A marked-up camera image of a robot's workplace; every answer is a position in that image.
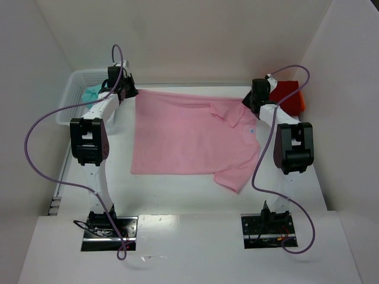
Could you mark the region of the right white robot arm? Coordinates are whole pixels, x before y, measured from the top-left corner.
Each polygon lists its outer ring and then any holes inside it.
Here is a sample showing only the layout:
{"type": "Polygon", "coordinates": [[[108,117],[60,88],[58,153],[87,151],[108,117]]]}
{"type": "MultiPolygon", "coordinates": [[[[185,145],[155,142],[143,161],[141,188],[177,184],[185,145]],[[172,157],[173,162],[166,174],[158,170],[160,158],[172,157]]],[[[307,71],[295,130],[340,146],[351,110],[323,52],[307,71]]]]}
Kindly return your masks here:
{"type": "Polygon", "coordinates": [[[270,76],[253,79],[251,91],[242,101],[255,117],[271,127],[252,176],[252,186],[256,191],[274,195],[274,199],[265,202],[261,210],[262,225],[266,227],[289,220],[290,200],[296,182],[314,161],[313,127],[291,117],[269,98],[277,86],[278,82],[270,76]],[[259,189],[255,186],[255,179],[271,140],[274,140],[273,160],[281,172],[280,179],[274,190],[259,189]]]}

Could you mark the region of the teal t shirt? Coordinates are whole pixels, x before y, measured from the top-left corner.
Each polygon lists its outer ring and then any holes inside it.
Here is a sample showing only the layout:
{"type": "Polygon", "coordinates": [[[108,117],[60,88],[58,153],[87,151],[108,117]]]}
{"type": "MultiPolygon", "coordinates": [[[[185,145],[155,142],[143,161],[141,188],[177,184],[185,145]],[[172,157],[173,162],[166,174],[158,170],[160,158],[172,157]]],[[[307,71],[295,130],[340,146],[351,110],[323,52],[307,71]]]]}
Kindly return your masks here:
{"type": "Polygon", "coordinates": [[[94,104],[91,102],[95,102],[98,100],[98,94],[101,90],[101,85],[91,86],[86,88],[85,92],[83,93],[81,100],[82,103],[86,103],[85,107],[88,109],[91,109],[94,104]]]}

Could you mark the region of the pink polo shirt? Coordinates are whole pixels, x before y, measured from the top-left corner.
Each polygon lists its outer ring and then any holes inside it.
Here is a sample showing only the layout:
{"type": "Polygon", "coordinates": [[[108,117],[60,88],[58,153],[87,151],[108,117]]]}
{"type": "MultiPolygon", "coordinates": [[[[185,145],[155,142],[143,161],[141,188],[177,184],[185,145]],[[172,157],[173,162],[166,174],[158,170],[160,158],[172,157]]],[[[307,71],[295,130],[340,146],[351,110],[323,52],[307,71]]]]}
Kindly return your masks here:
{"type": "Polygon", "coordinates": [[[260,154],[256,117],[241,99],[140,90],[131,173],[213,175],[240,192],[260,154]]]}

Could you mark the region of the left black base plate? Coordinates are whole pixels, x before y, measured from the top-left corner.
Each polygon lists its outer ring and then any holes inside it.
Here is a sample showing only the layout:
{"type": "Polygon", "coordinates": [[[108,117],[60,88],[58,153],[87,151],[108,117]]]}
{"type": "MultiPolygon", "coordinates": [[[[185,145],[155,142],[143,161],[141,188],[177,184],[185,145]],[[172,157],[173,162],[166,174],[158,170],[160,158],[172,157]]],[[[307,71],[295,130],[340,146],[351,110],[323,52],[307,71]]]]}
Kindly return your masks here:
{"type": "MultiPolygon", "coordinates": [[[[121,247],[121,240],[106,216],[75,222],[84,230],[81,251],[117,251],[121,247]]],[[[126,242],[127,251],[135,251],[138,217],[120,217],[114,222],[126,242]]]]}

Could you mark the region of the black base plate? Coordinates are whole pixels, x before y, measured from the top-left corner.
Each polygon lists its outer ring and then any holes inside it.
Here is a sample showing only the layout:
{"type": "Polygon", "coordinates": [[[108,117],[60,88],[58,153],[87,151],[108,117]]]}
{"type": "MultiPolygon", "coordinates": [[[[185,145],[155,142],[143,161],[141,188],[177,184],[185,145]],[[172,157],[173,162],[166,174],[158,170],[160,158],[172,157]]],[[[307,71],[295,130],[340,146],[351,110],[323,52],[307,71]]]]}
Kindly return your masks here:
{"type": "Polygon", "coordinates": [[[280,248],[284,240],[286,247],[298,246],[293,219],[288,211],[272,221],[263,221],[259,214],[244,214],[241,223],[245,249],[280,248]]]}
{"type": "MultiPolygon", "coordinates": [[[[121,247],[121,240],[106,216],[75,222],[84,230],[81,251],[117,251],[121,247]]],[[[120,217],[114,222],[126,242],[127,251],[135,251],[138,217],[120,217]]]]}

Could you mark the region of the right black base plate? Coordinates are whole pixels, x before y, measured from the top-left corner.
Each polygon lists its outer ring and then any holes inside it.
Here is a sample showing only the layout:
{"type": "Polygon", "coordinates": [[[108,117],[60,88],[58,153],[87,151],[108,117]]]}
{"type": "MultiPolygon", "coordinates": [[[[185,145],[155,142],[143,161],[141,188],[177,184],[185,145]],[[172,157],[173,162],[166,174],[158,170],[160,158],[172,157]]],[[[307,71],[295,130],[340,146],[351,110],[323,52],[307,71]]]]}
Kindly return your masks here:
{"type": "Polygon", "coordinates": [[[284,240],[286,247],[298,246],[293,219],[288,211],[272,221],[263,221],[259,214],[244,214],[241,223],[245,249],[280,248],[284,240]]]}

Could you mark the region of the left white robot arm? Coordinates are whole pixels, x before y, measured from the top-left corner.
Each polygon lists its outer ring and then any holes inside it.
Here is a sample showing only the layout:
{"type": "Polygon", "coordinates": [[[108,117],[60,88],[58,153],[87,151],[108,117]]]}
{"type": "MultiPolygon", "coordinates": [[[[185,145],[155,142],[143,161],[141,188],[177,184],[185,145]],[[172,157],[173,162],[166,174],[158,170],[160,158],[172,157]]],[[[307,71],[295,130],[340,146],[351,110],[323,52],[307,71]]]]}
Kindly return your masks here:
{"type": "Polygon", "coordinates": [[[111,230],[108,218],[117,218],[105,174],[110,153],[106,124],[125,99],[138,94],[133,76],[121,63],[108,67],[107,73],[108,78],[103,81],[97,100],[90,103],[90,109],[83,116],[71,119],[69,125],[73,157],[80,164],[91,189],[90,213],[84,223],[91,231],[111,230]]]}

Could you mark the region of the white plastic basket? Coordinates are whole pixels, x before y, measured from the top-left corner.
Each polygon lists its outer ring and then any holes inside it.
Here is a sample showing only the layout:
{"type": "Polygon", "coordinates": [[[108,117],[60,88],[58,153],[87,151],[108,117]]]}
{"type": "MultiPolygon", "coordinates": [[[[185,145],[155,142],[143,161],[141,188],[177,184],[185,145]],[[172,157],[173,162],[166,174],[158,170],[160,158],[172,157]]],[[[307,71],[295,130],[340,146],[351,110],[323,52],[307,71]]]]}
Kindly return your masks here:
{"type": "MultiPolygon", "coordinates": [[[[85,69],[73,72],[68,80],[59,107],[81,104],[81,97],[86,88],[102,85],[106,79],[108,79],[107,69],[85,69]]],[[[81,117],[88,110],[87,107],[80,106],[57,112],[56,122],[59,125],[69,126],[72,118],[81,117]]]]}

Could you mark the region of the red folded t shirt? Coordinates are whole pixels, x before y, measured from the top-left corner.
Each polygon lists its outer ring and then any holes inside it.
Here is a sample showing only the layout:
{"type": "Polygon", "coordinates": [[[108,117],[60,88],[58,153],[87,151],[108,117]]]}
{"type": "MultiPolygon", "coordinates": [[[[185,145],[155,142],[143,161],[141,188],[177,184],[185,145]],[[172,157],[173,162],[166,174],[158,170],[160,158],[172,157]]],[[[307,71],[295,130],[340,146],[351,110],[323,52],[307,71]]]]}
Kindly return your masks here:
{"type": "MultiPolygon", "coordinates": [[[[296,91],[298,87],[299,84],[297,81],[278,81],[277,87],[270,93],[269,99],[275,103],[278,103],[287,95],[291,94],[293,91],[296,91]]],[[[299,116],[302,111],[300,93],[297,92],[286,99],[280,104],[280,108],[292,117],[299,116]]]]}

